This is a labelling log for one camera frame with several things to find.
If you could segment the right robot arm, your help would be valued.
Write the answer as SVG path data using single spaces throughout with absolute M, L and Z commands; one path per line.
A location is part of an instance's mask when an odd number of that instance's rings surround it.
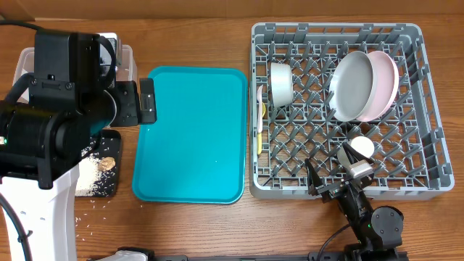
M 362 155 L 347 142 L 342 149 L 349 160 L 345 179 L 326 185 L 307 158 L 308 194 L 321 196 L 324 203 L 337 201 L 347 224 L 327 239 L 316 259 L 323 259 L 329 243 L 344 230 L 351 228 L 358 242 L 340 252 L 338 260 L 407 260 L 407 253 L 398 252 L 402 245 L 404 215 L 396 207 L 373 208 L 364 188 L 373 181 L 373 159 Z

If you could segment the grey round plate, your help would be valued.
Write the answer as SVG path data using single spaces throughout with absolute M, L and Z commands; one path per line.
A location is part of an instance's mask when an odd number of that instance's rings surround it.
M 332 74 L 329 92 L 334 117 L 342 122 L 357 119 L 373 101 L 377 77 L 369 56 L 361 51 L 346 55 Z

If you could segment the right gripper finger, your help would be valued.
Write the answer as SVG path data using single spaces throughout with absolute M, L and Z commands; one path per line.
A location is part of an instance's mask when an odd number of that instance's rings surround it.
M 322 194 L 320 190 L 323 188 L 323 182 L 317 174 L 315 168 L 312 166 L 310 159 L 305 159 L 304 163 L 307 169 L 308 194 L 319 196 Z
M 342 144 L 343 150 L 347 156 L 350 165 L 361 162 L 365 160 L 367 163 L 372 164 L 372 159 L 364 156 L 363 154 L 356 151 L 351 145 L 347 142 Z

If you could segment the pink round plate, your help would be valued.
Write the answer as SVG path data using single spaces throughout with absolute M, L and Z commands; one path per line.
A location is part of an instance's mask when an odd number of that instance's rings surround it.
M 368 122 L 381 117 L 392 105 L 399 87 L 399 71 L 394 60 L 385 52 L 368 54 L 377 76 L 376 91 L 372 103 L 357 119 Z

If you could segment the yellow plastic spoon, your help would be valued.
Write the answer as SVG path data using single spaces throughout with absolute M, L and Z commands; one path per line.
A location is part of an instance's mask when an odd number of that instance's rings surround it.
M 263 117 L 265 116 L 265 104 L 262 103 L 262 110 L 263 110 Z M 262 133 L 257 132 L 257 154 L 260 155 L 262 153 Z

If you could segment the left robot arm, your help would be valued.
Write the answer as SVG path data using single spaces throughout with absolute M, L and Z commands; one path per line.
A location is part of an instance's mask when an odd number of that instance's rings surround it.
M 34 69 L 1 101 L 1 208 L 13 260 L 75 260 L 79 162 L 106 127 L 155 123 L 154 83 L 118 81 L 103 35 L 35 32 Z

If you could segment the brown food scrap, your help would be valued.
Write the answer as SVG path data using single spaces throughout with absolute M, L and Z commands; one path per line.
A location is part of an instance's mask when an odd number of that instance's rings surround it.
M 99 161 L 97 169 L 102 172 L 110 171 L 116 165 L 116 161 L 113 157 L 105 157 Z

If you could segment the grey bowl with rice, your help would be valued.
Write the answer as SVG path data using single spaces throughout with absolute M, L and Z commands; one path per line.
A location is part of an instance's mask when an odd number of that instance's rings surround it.
M 286 106 L 293 102 L 292 72 L 289 65 L 271 64 L 270 87 L 274 107 Z

